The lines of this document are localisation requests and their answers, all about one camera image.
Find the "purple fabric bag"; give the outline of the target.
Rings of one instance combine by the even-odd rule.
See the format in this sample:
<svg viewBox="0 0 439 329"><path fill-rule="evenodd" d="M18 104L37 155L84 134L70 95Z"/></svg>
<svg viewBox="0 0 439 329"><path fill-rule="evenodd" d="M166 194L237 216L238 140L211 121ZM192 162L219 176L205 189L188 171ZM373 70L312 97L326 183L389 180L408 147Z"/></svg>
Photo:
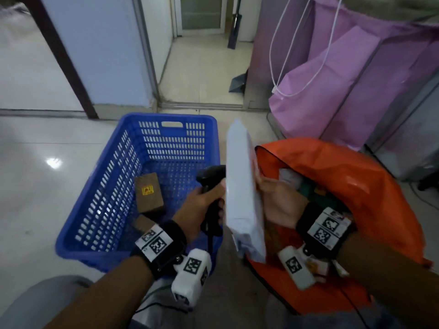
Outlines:
<svg viewBox="0 0 439 329"><path fill-rule="evenodd" d="M273 80L269 105L286 138L358 151L392 102L439 67L439 0L307 0L308 60Z"/></svg>

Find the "brown cardboard box yellow label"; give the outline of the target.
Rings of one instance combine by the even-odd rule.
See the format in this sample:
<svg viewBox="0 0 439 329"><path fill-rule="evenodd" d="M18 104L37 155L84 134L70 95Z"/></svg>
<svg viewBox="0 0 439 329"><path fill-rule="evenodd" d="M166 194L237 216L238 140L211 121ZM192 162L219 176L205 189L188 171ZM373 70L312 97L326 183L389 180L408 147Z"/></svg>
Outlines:
<svg viewBox="0 0 439 329"><path fill-rule="evenodd" d="M135 177L135 199L140 214L158 215L164 212L165 205L156 172Z"/></svg>

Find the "person's left hand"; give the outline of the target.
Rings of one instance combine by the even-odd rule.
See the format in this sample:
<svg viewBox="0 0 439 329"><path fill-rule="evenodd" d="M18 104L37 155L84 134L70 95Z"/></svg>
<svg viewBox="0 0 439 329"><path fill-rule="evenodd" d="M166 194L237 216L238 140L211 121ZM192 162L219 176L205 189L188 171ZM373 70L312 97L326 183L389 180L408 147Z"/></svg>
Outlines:
<svg viewBox="0 0 439 329"><path fill-rule="evenodd" d="M207 199L207 193L202 193L202 188L196 188L187 196L181 208L174 214L172 220L181 228L188 244L198 237L208 206L214 200ZM225 207L224 197L219 199L218 206L220 208L219 223L222 224Z"/></svg>

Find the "grey metal cabinet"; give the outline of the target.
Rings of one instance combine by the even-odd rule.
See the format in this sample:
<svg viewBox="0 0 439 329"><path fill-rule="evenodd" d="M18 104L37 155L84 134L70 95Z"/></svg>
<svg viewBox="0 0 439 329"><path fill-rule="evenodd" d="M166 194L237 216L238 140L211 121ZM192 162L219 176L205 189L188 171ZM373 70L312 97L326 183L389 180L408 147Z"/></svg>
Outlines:
<svg viewBox="0 0 439 329"><path fill-rule="evenodd" d="M439 171L439 67L392 102L364 151L403 182Z"/></svg>

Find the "grey dustpan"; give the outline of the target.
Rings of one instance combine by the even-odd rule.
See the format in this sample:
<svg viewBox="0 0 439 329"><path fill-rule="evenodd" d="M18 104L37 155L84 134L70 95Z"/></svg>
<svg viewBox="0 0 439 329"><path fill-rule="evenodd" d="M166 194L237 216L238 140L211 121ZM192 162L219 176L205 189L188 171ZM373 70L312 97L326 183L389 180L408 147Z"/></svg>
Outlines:
<svg viewBox="0 0 439 329"><path fill-rule="evenodd" d="M248 79L248 71L245 71L245 73L242 73L236 77L234 77L231 80L230 86L229 86L229 93L241 93L244 94L245 93L245 88L246 88L246 82Z"/></svg>

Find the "white plastic mailer parcel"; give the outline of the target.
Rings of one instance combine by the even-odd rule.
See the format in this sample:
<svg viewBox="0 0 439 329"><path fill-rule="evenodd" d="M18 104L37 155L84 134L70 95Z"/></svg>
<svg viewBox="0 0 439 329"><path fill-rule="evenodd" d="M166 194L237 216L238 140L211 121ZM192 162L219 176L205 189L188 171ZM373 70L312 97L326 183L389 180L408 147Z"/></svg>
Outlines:
<svg viewBox="0 0 439 329"><path fill-rule="evenodd" d="M266 263L264 213L257 189L259 168L255 146L247 128L237 118L227 132L226 226L240 257Z"/></svg>

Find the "white packet in sack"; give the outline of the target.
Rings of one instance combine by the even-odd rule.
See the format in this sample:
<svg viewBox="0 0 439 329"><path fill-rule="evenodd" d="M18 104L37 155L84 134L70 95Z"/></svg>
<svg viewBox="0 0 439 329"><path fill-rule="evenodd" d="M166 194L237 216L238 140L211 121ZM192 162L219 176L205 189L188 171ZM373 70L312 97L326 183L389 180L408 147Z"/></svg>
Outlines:
<svg viewBox="0 0 439 329"><path fill-rule="evenodd" d="M282 168L279 169L279 181L288 184L298 191L304 181L304 177L292 169Z"/></svg>

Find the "blue plastic basket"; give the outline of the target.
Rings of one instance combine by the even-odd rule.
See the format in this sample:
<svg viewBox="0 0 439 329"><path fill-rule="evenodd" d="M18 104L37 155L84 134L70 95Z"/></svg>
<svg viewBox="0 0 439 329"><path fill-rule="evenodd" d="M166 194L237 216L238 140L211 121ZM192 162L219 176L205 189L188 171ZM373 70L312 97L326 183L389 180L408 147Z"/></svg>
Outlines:
<svg viewBox="0 0 439 329"><path fill-rule="evenodd" d="M156 173L172 218L200 187L197 172L220 164L217 120L209 115L129 113L118 122L61 229L55 251L107 273L140 237L135 178Z"/></svg>

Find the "white glass door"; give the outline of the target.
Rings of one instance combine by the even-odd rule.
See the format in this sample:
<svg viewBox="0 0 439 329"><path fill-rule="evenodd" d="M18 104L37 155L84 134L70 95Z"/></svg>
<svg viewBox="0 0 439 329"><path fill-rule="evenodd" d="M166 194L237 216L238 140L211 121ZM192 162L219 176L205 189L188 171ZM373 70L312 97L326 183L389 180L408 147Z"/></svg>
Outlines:
<svg viewBox="0 0 439 329"><path fill-rule="evenodd" d="M225 33L228 0L171 0L174 36Z"/></svg>

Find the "black barcode scanner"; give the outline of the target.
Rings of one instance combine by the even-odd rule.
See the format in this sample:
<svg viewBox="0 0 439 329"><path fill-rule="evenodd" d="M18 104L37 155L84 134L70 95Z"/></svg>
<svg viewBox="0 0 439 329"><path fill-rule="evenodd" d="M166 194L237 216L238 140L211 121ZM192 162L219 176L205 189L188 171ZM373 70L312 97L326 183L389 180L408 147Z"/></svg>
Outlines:
<svg viewBox="0 0 439 329"><path fill-rule="evenodd" d="M202 187L202 193L207 193L215 188L226 177L226 166L216 165L201 169L196 176L196 181ZM201 231L207 236L222 236L222 227L219 224L219 200L214 200L206 211L205 218L201 224Z"/></svg>

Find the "green packet in sack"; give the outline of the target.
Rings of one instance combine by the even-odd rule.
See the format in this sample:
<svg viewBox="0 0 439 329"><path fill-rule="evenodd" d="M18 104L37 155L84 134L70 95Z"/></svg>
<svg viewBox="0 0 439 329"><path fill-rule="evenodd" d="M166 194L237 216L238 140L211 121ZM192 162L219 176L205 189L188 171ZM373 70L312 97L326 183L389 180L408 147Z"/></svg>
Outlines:
<svg viewBox="0 0 439 329"><path fill-rule="evenodd" d="M330 193L312 180L305 179L299 186L299 193L310 202L314 202L321 206L329 206L331 202Z"/></svg>

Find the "person's grey trousers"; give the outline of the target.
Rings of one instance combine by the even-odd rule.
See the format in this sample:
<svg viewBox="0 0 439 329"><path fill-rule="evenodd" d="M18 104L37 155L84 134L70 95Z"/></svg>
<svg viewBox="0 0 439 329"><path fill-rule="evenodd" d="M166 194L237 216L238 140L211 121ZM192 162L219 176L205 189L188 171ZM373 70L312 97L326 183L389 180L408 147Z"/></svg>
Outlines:
<svg viewBox="0 0 439 329"><path fill-rule="evenodd" d="M43 329L94 283L81 276L53 277L27 289L0 316L0 329ZM124 329L284 329L289 318L274 297L230 294L202 297L194 312L184 314L173 299L170 279L156 280Z"/></svg>

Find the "small brown cardboard parcel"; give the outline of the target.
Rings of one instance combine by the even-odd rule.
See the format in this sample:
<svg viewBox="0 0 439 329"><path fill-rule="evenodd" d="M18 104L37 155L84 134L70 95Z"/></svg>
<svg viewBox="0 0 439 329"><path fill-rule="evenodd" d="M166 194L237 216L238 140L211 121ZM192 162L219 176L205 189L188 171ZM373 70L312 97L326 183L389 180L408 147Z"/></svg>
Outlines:
<svg viewBox="0 0 439 329"><path fill-rule="evenodd" d="M141 232L142 234L145 234L146 232L148 232L154 225L156 224L156 222L154 222L153 220L147 218L144 215L139 215L132 223L132 226L139 232Z"/></svg>

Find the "orange plastic sack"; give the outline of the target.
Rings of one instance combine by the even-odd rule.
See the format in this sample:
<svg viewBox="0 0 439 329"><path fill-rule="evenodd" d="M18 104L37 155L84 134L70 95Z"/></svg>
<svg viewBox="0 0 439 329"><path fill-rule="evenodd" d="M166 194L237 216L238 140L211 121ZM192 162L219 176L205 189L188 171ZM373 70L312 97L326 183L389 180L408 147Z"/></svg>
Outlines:
<svg viewBox="0 0 439 329"><path fill-rule="evenodd" d="M315 138L290 138L255 148L260 172L279 177L290 168L332 193L350 211L362 234L388 245L430 269L424 258L422 228L392 176L372 158ZM268 241L266 264L247 260L261 283L294 315L350 311L371 306L367 290L352 278L330 272L325 283L300 291L273 253Z"/></svg>

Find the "person's right forearm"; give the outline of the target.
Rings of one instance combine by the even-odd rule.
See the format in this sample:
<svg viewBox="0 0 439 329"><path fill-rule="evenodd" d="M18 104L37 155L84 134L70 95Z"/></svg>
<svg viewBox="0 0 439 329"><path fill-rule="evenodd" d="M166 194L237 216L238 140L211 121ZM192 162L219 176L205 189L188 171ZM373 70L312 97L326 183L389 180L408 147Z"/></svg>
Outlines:
<svg viewBox="0 0 439 329"><path fill-rule="evenodd" d="M337 262L409 329L439 329L439 276L358 232Z"/></svg>

